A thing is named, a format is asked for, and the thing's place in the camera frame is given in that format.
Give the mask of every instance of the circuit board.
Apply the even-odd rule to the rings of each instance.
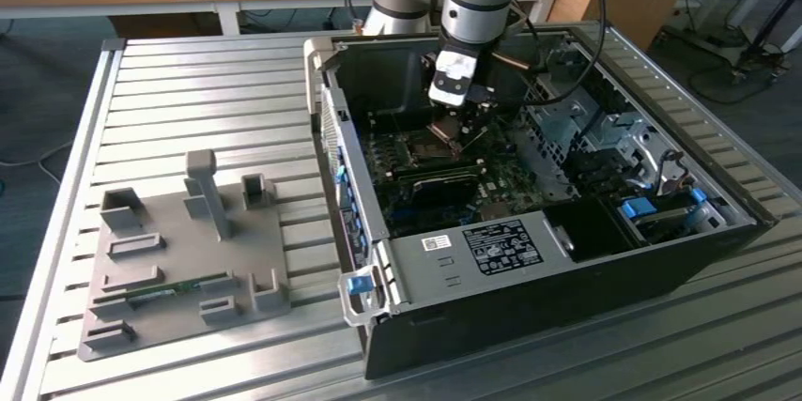
[[[504,218],[544,204],[536,176],[497,121],[460,152],[429,130],[370,133],[360,144],[390,237]]]

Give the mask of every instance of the gray floor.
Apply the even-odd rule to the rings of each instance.
[[[720,24],[735,0],[725,0],[721,11],[708,24]],[[751,14],[745,26],[756,27],[779,0],[764,0]],[[277,31],[316,30],[325,9],[273,11],[254,17]],[[345,25],[338,8],[333,22]],[[776,42],[802,22],[802,4],[796,4],[776,28]],[[71,138],[82,101],[91,78],[93,65],[102,39],[113,37],[103,18],[21,20],[0,40],[0,160],[19,161],[39,155]],[[688,75],[717,65],[717,60],[695,51],[676,39],[649,50],[649,55],[684,83]],[[789,57],[796,63],[800,56]],[[715,97],[732,99],[763,87],[760,80],[729,86],[724,71],[712,73],[699,83]],[[802,126],[796,105],[802,93],[797,69],[764,93],[731,106],[707,105],[735,132],[756,148],[791,181],[802,184]],[[47,160],[59,174],[67,151]],[[0,168],[5,191],[0,194],[0,296],[23,294],[30,279],[38,246],[50,214],[55,187],[34,166]],[[10,343],[21,302],[0,301],[0,362]]]

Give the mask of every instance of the desk leg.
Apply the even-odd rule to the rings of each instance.
[[[236,13],[238,12],[238,2],[218,2],[216,3],[216,15],[220,19],[220,29],[222,35],[238,35],[238,20]]]
[[[548,19],[548,13],[553,6],[553,0],[532,0],[530,10],[528,11],[528,20],[532,23],[544,23]]]

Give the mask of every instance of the cable on floor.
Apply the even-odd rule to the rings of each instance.
[[[23,301],[25,295],[0,295],[0,302]]]
[[[15,21],[14,19],[9,20],[9,25],[5,27],[5,31],[2,33],[0,33],[0,39],[2,39],[5,37],[5,35],[7,33],[10,33],[14,21]]]
[[[701,91],[701,89],[699,88],[699,86],[695,84],[695,80],[697,79],[697,77],[705,75],[705,74],[711,74],[713,72],[716,72],[717,70],[727,68],[727,70],[731,70],[731,64],[729,61],[724,58],[721,58],[721,62],[719,65],[707,68],[707,69],[701,69],[696,72],[693,72],[689,76],[688,76],[688,88],[689,90],[696,94],[696,96],[699,96],[701,99],[708,100],[712,103],[717,103],[719,105],[735,105],[737,103],[741,103],[743,101],[748,100],[749,98],[752,98],[753,96],[756,96],[757,94],[763,93],[764,91],[768,90],[768,86],[763,86],[759,89],[755,89],[753,91],[751,91],[751,93],[744,94],[743,96],[740,96],[739,98],[735,98],[732,100],[720,100],[716,99],[715,97],[712,97],[711,95],[708,95],[704,91]]]
[[[696,22],[692,20],[692,14],[689,14],[688,0],[685,0],[685,14],[688,15],[688,20],[689,20],[689,31],[695,34],[696,33]]]
[[[58,152],[61,149],[63,149],[69,146],[71,146],[71,140],[67,141],[66,143],[63,143],[61,146],[54,147],[53,149],[47,150],[43,154],[41,154],[41,156],[35,160],[27,160],[25,162],[5,162],[5,161],[0,160],[0,167],[17,168],[19,166],[29,166],[29,165],[34,164],[35,166],[38,166],[38,169],[45,173],[45,175],[47,175],[47,177],[51,179],[51,181],[55,183],[55,185],[61,185],[61,179],[45,167],[43,162],[49,157],[51,157],[55,154],[55,152]]]

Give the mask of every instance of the mesh panel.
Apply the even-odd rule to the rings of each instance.
[[[325,101],[325,96],[320,94],[320,135],[322,140],[322,149],[328,156],[328,169],[332,173],[337,171],[337,132],[334,130],[334,112],[333,106]]]

